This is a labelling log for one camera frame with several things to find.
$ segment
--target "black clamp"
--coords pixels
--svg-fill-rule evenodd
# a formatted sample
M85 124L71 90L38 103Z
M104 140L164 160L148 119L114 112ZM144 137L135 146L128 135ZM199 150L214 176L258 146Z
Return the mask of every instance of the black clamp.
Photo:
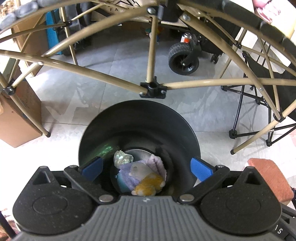
M69 27L72 24L72 20L68 20L68 21L65 21L63 23L65 24L64 26L53 28L53 30L58 31L58 30L61 30L61 29L65 28L65 27Z
M275 119L277 122L281 123L281 122L285 119L285 117L283 117L283 113L282 113L281 111L279 111L279 114L280 114L281 118L278 119L278 118L276 117L276 115L274 114L274 119Z
M141 98L164 99L168 90L166 86L162 86L157 83L156 76L154 77L154 81L150 83L142 82L140 83L140 86L148 90L146 94L140 93Z
M239 49L242 49L242 43L240 43L238 41L236 41L233 45L236 46Z
M11 96L15 94L16 88L13 88L12 86L7 86L5 89L3 89L5 94Z

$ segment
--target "stuffed toy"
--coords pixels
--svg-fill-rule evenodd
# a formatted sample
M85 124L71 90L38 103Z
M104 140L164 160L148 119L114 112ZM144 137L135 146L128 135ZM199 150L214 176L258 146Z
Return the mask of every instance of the stuffed toy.
M133 163L129 175L140 181L131 192L132 195L154 196L165 186L164 179L145 163Z

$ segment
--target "cardboard box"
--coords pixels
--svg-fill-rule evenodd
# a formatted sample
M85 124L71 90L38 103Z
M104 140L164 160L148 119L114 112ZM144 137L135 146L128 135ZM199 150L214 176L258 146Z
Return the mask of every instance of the cardboard box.
M41 15L38 15L38 16L29 18L29 19L26 19L26 20L20 22L19 24L17 24L16 26L14 26L12 28L12 32L17 33L20 31L24 31L24 30L33 28L35 26L35 24L38 22L38 20L40 19L40 17L41 17ZM22 48L27 36L28 35L25 34L25 35L21 35L19 37L16 37L16 42L17 42L18 47L20 49ZM41 30L41 31L31 33L31 36L28 39L28 44L24 50L24 53L41 56L47 50L49 50L49 48L48 48L48 40L47 40L46 30ZM39 72L39 70L41 69L41 67L42 66L40 66L36 70L32 71L32 75L36 76L37 73Z
M14 78L20 75L18 69ZM41 122L41 101L27 81L22 81L15 93L30 114ZM42 136L42 132L20 111L12 99L5 93L0 94L0 139L12 147L18 147Z

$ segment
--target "bolt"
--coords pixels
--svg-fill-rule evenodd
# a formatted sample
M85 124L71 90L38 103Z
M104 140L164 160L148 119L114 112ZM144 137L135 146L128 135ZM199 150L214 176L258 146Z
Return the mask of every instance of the bolt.
M185 21L190 21L191 20L191 18L187 14L183 14L183 19Z
M182 202L191 202L194 200L194 196L191 194L183 194L180 196Z
M150 13L151 15L156 14L156 10L153 7L149 7L147 8L148 13Z
M104 194L99 197L100 202L111 202L113 200L113 196L109 194Z

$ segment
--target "plastic bag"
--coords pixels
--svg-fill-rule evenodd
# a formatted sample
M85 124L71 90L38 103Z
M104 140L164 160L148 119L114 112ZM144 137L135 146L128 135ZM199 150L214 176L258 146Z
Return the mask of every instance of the plastic bag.
M119 169L122 164L133 162L133 156L126 154L123 151L116 151L114 154L114 166Z

